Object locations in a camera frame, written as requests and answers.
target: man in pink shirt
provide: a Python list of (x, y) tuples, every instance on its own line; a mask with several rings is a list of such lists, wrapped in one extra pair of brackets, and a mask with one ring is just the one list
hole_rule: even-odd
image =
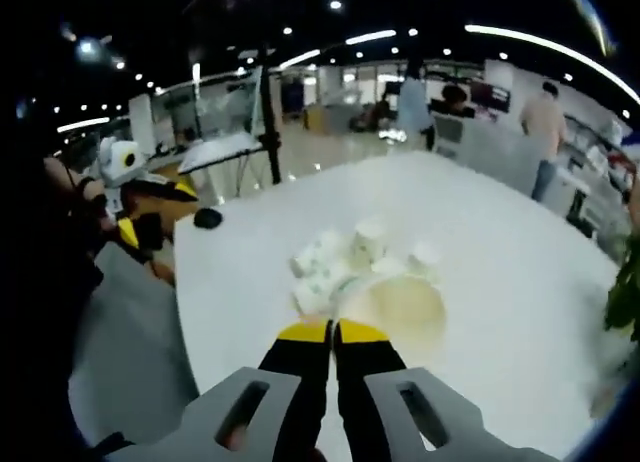
[(524, 133), (542, 137), (549, 144), (545, 159), (540, 162), (531, 194), (531, 198), (538, 202), (544, 197), (555, 175), (554, 162), (558, 155), (558, 148), (563, 141), (567, 140), (567, 122), (557, 101), (558, 88), (550, 82), (545, 82), (542, 84), (542, 90), (542, 94), (527, 101), (520, 114)]

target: person in white shirt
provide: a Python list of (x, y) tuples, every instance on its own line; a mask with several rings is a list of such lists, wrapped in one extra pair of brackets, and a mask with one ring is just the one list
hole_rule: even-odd
[(436, 132), (427, 107), (427, 88), (422, 81), (422, 69), (422, 60), (409, 60), (398, 97), (398, 128), (404, 130), (408, 137), (418, 134), (426, 136), (427, 150), (432, 150)]
[(542, 94), (527, 101), (520, 114), (522, 129), (527, 135), (542, 137), (548, 148), (540, 162), (531, 198), (540, 202), (555, 175), (558, 148), (567, 140), (567, 122), (558, 103), (558, 88), (550, 82), (542, 84)]

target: ceiling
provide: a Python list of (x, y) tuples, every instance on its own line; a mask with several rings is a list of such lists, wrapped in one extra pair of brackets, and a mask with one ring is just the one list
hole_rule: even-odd
[[(640, 43), (628, 26), (632, 0), (591, 0), (618, 42), (615, 55), (603, 57), (596, 37), (571, 0), (18, 0), (12, 38), (17, 98), (26, 101), (34, 117), (63, 125), (102, 115), (113, 116), (116, 106), (152, 91), (146, 83), (168, 87), (191, 78), (191, 64), (199, 61), (202, 74), (235, 70), (238, 53), (267, 43), (277, 64), (308, 50), (330, 48), (314, 62), (366, 63), (390, 59), (390, 48), (442, 57), (443, 48), (455, 60), (482, 62), (507, 52), (514, 64), (572, 85), (606, 107), (631, 112), (638, 126), (640, 107), (611, 81), (593, 69), (548, 49), (520, 41), (468, 34), (467, 23), (519, 30), (571, 47), (609, 68), (634, 90), (640, 90)], [(76, 42), (62, 36), (66, 26)], [(284, 27), (293, 33), (284, 35)], [(415, 27), (418, 37), (409, 37)], [(353, 47), (347, 37), (393, 28), (394, 39)], [(104, 59), (81, 62), (78, 44), (86, 37), (102, 39)], [(364, 53), (362, 59), (355, 52)], [(125, 62), (115, 68), (114, 58)], [(136, 74), (143, 79), (135, 80)], [(81, 111), (81, 105), (87, 109)], [(53, 114), (53, 107), (60, 107)]]

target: green plant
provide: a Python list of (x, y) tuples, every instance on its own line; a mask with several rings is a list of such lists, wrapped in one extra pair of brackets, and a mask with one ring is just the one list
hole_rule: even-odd
[(640, 234), (631, 235), (616, 283), (609, 291), (604, 326), (621, 329), (633, 324), (632, 341), (640, 340)]

